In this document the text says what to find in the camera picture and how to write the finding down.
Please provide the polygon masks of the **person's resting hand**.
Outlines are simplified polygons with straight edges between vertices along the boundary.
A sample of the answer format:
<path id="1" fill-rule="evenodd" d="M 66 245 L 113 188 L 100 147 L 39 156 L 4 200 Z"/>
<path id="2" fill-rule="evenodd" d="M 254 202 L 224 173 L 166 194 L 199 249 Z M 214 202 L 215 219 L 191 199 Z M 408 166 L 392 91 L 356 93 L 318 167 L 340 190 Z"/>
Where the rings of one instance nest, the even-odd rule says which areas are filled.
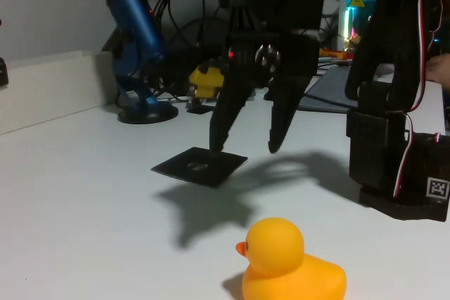
<path id="1" fill-rule="evenodd" d="M 441 84 L 442 88 L 449 91 L 450 87 L 450 55 L 442 54 L 428 60 L 426 67 L 426 79 Z"/>

